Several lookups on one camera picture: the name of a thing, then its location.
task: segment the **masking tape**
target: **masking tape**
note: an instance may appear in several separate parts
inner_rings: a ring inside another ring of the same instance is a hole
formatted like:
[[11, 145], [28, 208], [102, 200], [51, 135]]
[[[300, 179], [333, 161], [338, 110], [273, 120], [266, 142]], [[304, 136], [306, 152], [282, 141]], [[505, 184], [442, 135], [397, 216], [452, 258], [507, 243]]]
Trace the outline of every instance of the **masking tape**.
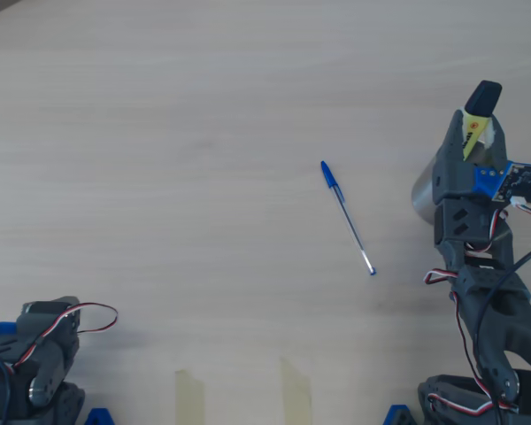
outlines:
[[187, 370], [175, 372], [175, 425], [204, 425], [204, 384]]
[[281, 358], [285, 425], [312, 425], [311, 381]]

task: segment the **circuit board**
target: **circuit board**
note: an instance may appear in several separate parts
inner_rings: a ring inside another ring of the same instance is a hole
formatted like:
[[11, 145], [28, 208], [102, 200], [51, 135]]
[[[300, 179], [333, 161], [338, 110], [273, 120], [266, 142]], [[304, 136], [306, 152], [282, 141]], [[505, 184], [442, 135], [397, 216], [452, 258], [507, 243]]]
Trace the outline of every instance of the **circuit board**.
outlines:
[[494, 199], [509, 201], [512, 197], [524, 197], [531, 203], [531, 165], [514, 162], [508, 167]]

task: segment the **wood grain surface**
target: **wood grain surface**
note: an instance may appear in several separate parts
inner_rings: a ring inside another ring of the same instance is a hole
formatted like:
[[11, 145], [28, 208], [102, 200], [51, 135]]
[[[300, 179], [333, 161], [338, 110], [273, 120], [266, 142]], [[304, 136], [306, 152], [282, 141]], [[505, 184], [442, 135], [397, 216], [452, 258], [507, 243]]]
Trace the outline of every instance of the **wood grain surface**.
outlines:
[[[531, 0], [23, 0], [0, 12], [0, 321], [76, 295], [120, 309], [69, 376], [85, 410], [284, 424], [280, 357], [315, 425], [418, 411], [469, 373], [411, 187], [482, 79], [531, 162]], [[370, 277], [319, 169], [332, 167]], [[512, 211], [518, 256], [531, 218]], [[531, 289], [531, 264], [521, 273]], [[83, 314], [83, 327], [102, 324]]]

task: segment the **red and white wire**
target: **red and white wire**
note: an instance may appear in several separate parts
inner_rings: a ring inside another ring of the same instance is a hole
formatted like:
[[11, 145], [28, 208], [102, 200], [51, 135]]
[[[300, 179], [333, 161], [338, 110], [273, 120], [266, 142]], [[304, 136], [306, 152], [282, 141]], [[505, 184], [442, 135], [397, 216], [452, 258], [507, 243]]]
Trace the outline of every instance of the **red and white wire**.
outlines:
[[[490, 398], [490, 401], [484, 403], [483, 405], [481, 405], [481, 406], [479, 406], [479, 407], [477, 407], [475, 409], [472, 409], [470, 407], [466, 407], [466, 406], [462, 406], [462, 405], [460, 405], [458, 403], [454, 403], [453, 401], [450, 401], [447, 398], [443, 398], [443, 397], [441, 397], [441, 396], [439, 396], [437, 394], [434, 394], [434, 393], [430, 393], [428, 395], [428, 398], [440, 401], [441, 403], [445, 404], [447, 407], [449, 407], [449, 408], [451, 408], [453, 410], [456, 410], [457, 412], [469, 414], [471, 416], [480, 416], [480, 415], [486, 413], [488, 410], [492, 409], [494, 407], [494, 404], [491, 401], [491, 396], [489, 395], [489, 392], [486, 389], [486, 386], [482, 383], [481, 379], [476, 374], [476, 369], [474, 368], [474, 365], [473, 365], [472, 361], [470, 360], [470, 356], [468, 355], [468, 347], [466, 345], [466, 337], [464, 335], [464, 331], [462, 330], [462, 325], [460, 323], [458, 294], [456, 292], [454, 292], [454, 291], [452, 291], [451, 294], [452, 294], [452, 297], [454, 299], [454, 304], [455, 304], [455, 317], [456, 317], [456, 321], [457, 321], [458, 331], [460, 332], [460, 337], [462, 338], [462, 343], [464, 345], [464, 351], [465, 351], [466, 358], [468, 359], [468, 362], [470, 363], [470, 368], [472, 369], [473, 378], [476, 381], [476, 383], [478, 384], [478, 386], [481, 388], [481, 390], [484, 391], [484, 393]], [[513, 406], [507, 405], [506, 403], [503, 403], [503, 402], [498, 403], [498, 405], [499, 405], [500, 408], [505, 409], [505, 410], [515, 410], [515, 408]]]
[[[455, 319], [457, 321], [458, 332], [460, 333], [460, 337], [462, 338], [462, 344], [464, 345], [464, 353], [466, 355], [466, 359], [468, 360], [468, 363], [470, 364], [470, 368], [472, 369], [473, 378], [476, 381], [476, 384], [478, 384], [478, 386], [481, 388], [481, 390], [484, 391], [484, 394], [486, 394], [491, 399], [488, 389], [486, 388], [486, 386], [483, 384], [480, 377], [476, 373], [476, 368], [474, 367], [474, 364], [472, 363], [472, 360], [470, 359], [470, 355], [468, 354], [468, 346], [466, 344], [466, 337], [464, 335], [464, 330], [462, 329], [462, 323], [460, 322], [460, 306], [458, 303], [458, 294], [454, 291], [452, 291], [451, 294], [452, 294], [452, 298], [454, 299], [454, 306], [455, 306], [454, 314], [455, 314]], [[508, 405], [504, 402], [499, 402], [498, 404], [500, 408], [502, 409], [512, 410], [514, 408], [513, 406]]]
[[[88, 330], [82, 330], [82, 331], [79, 331], [78, 333], [79, 334], [83, 334], [83, 333], [94, 333], [94, 332], [105, 332], [105, 330], [108, 330], [110, 329], [111, 327], [113, 327], [116, 322], [118, 321], [118, 310], [116, 310], [114, 307], [110, 306], [110, 305], [106, 305], [106, 304], [99, 304], [99, 303], [81, 303], [81, 304], [77, 304], [77, 305], [73, 305], [72, 307], [69, 307], [67, 308], [64, 312], [62, 312], [56, 319], [55, 321], [53, 321], [53, 323], [51, 324], [51, 326], [49, 326], [47, 329], [45, 329], [39, 336], [38, 338], [36, 339], [42, 339], [42, 338], [45, 338], [47, 335], [49, 335], [51, 332], [53, 332], [53, 330], [55, 330], [55, 328], [58, 326], [58, 324], [65, 318], [67, 317], [69, 314], [72, 314], [72, 313], [75, 313], [75, 312], [78, 312], [79, 310], [82, 310], [83, 308], [85, 307], [90, 307], [90, 306], [98, 306], [98, 307], [103, 307], [103, 308], [108, 308], [110, 310], [112, 310], [116, 315], [114, 316], [114, 320], [109, 323], [108, 325], [102, 327], [102, 328], [98, 328], [98, 329], [88, 329]], [[24, 353], [23, 356], [21, 356], [21, 358], [13, 364], [13, 367], [18, 367], [19, 365], [21, 365], [22, 363], [24, 363], [25, 361], [27, 361], [31, 356], [32, 354], [34, 353], [35, 351], [35, 348], [37, 348], [37, 343], [33, 343], [28, 349], [27, 351]]]
[[[437, 278], [437, 279], [431, 279], [431, 277], [433, 277], [433, 274], [436, 274], [442, 277]], [[427, 274], [425, 274], [425, 278], [423, 279], [423, 282], [426, 283], [427, 285], [430, 285], [432, 283], [444, 282], [449, 277], [454, 277], [456, 279], [458, 277], [458, 273], [450, 272], [448, 270], [442, 270], [441, 268], [434, 268], [432, 270], [429, 270]]]
[[497, 221], [501, 218], [502, 220], [505, 220], [509, 213], [506, 210], [495, 210], [492, 214], [492, 219], [489, 222], [489, 232], [488, 232], [488, 240], [489, 243], [486, 247], [481, 248], [479, 250], [476, 250], [474, 246], [471, 243], [466, 243], [466, 249], [469, 252], [486, 252], [492, 247], [492, 241], [494, 239], [494, 234], [496, 233], [496, 226]]
[[428, 395], [428, 398], [431, 398], [431, 399], [434, 399], [434, 400], [438, 400], [441, 403], [443, 403], [443, 404], [447, 405], [448, 407], [450, 407], [451, 409], [454, 409], [457, 412], [469, 414], [470, 416], [480, 416], [480, 415], [486, 413], [492, 407], [494, 407], [494, 404], [491, 401], [487, 401], [486, 403], [484, 403], [483, 405], [481, 405], [477, 409], [471, 409], [470, 407], [462, 406], [462, 405], [459, 405], [458, 403], [454, 403], [452, 401], [449, 401], [446, 398], [443, 398], [443, 397], [441, 397], [441, 396], [439, 396], [437, 394], [434, 394], [433, 392], [431, 392]]

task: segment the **ballpoint pen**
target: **ballpoint pen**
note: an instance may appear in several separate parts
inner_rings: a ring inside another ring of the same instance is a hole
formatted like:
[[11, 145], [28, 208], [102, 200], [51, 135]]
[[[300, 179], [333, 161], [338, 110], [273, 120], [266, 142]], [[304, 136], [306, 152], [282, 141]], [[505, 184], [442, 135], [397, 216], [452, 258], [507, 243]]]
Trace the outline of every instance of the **ballpoint pen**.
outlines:
[[336, 200], [338, 201], [338, 205], [340, 206], [340, 209], [342, 210], [342, 214], [344, 214], [344, 218], [346, 219], [346, 224], [348, 225], [348, 230], [350, 231], [350, 234], [352, 235], [354, 244], [358, 247], [360, 253], [362, 254], [362, 257], [364, 258], [364, 261], [366, 262], [366, 265], [368, 266], [368, 271], [370, 272], [370, 275], [374, 275], [375, 268], [373, 268], [372, 264], [370, 263], [370, 260], [368, 259], [368, 256], [366, 255], [366, 250], [364, 249], [364, 245], [362, 244], [362, 241], [360, 240], [360, 236], [356, 230], [356, 227], [354, 226], [354, 222], [352, 221], [352, 218], [348, 214], [348, 210], [346, 209], [346, 203], [344, 202], [344, 195], [342, 194], [342, 191], [340, 190], [340, 187], [338, 186], [338, 183], [336, 182], [336, 179], [334, 178], [333, 174], [330, 172], [330, 168], [328, 168], [327, 163], [325, 161], [321, 161], [320, 167], [322, 169], [323, 174], [325, 175], [325, 178], [327, 179], [328, 187], [335, 194]]

